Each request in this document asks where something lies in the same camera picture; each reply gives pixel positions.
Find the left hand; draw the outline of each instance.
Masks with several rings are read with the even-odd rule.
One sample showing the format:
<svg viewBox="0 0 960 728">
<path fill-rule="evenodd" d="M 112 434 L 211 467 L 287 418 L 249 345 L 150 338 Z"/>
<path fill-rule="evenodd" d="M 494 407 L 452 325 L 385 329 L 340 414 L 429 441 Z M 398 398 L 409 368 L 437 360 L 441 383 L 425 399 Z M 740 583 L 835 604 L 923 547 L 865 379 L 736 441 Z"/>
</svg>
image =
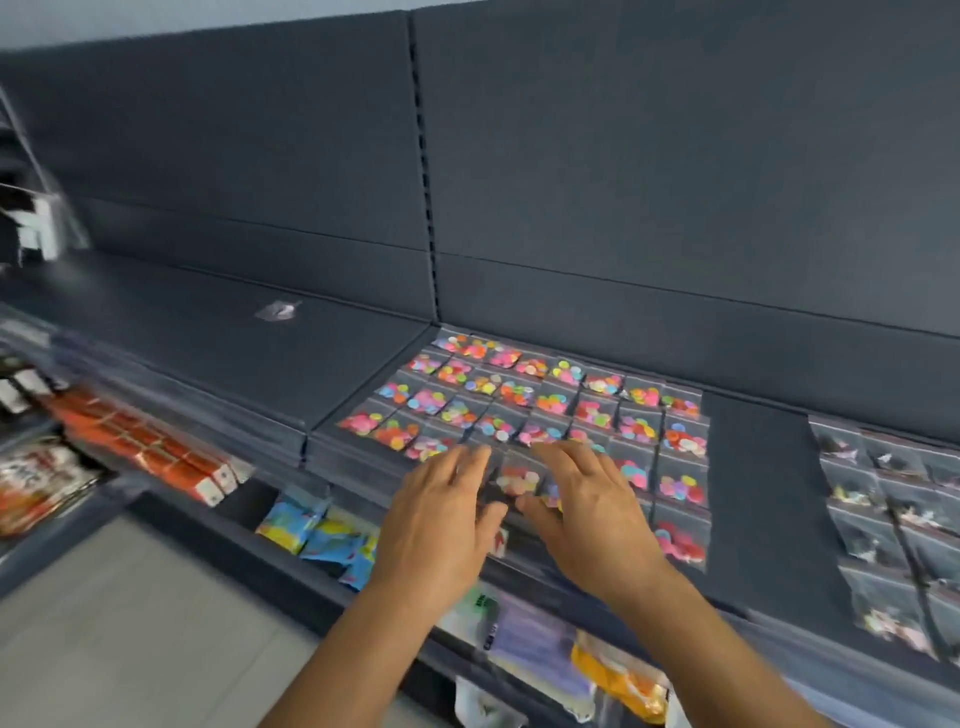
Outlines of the left hand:
<svg viewBox="0 0 960 728">
<path fill-rule="evenodd" d="M 453 448 L 403 479 L 380 529 L 370 587 L 415 599 L 433 625 L 467 593 L 507 515 L 477 514 L 490 448 Z"/>
</svg>

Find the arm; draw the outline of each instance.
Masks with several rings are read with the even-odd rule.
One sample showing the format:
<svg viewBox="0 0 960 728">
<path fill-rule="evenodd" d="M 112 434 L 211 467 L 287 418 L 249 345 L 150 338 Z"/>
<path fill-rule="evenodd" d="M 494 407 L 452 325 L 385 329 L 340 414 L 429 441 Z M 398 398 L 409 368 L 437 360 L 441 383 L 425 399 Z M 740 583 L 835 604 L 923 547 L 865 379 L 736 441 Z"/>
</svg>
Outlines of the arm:
<svg viewBox="0 0 960 728">
<path fill-rule="evenodd" d="M 563 517 L 517 505 L 561 570 L 606 602 L 670 678 L 694 726 L 826 728 L 660 552 L 630 485 L 579 443 L 537 446 L 560 486 Z"/>
<path fill-rule="evenodd" d="M 454 448 L 405 478 L 380 530 L 370 583 L 260 728 L 380 724 L 430 629 L 476 583 L 507 514 L 492 503 L 477 518 L 489 457 L 489 448 Z"/>
</svg>

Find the white floor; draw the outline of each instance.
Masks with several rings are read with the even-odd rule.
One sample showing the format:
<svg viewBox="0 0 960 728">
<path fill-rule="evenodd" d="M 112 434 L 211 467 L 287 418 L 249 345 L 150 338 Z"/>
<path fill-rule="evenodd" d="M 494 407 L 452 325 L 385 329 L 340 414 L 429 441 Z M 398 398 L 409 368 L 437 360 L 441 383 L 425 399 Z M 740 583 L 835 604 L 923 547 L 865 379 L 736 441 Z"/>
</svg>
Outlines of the white floor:
<svg viewBox="0 0 960 728">
<path fill-rule="evenodd" d="M 253 728 L 315 644 L 118 520 L 0 601 L 0 726 Z M 383 725 L 445 724 L 399 697 Z"/>
</svg>

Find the right hand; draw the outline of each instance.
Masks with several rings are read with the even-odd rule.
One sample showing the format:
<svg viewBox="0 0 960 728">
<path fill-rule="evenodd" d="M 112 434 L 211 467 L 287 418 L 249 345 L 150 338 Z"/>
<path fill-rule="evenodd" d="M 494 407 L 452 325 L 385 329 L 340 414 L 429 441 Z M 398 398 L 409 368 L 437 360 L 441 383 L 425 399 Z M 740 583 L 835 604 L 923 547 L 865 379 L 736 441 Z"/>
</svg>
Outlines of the right hand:
<svg viewBox="0 0 960 728">
<path fill-rule="evenodd" d="M 582 443 L 534 445 L 560 487 L 563 515 L 538 497 L 517 508 L 564 575 L 616 610 L 669 569 L 633 489 L 608 455 Z"/>
</svg>

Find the hand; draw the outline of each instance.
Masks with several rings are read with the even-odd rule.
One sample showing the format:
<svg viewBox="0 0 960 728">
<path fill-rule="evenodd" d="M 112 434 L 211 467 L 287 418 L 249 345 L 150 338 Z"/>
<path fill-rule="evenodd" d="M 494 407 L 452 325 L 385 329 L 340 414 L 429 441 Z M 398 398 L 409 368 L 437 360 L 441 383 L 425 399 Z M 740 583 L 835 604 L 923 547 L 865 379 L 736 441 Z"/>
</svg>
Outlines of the hand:
<svg viewBox="0 0 960 728">
<path fill-rule="evenodd" d="M 607 455 L 582 443 L 534 445 L 560 487 L 563 516 L 537 497 L 517 500 L 561 571 L 618 610 L 669 569 L 633 489 Z"/>
<path fill-rule="evenodd" d="M 467 593 L 507 515 L 505 503 L 477 514 L 490 448 L 434 455 L 403 479 L 380 529 L 370 586 L 410 595 L 432 621 Z"/>
</svg>

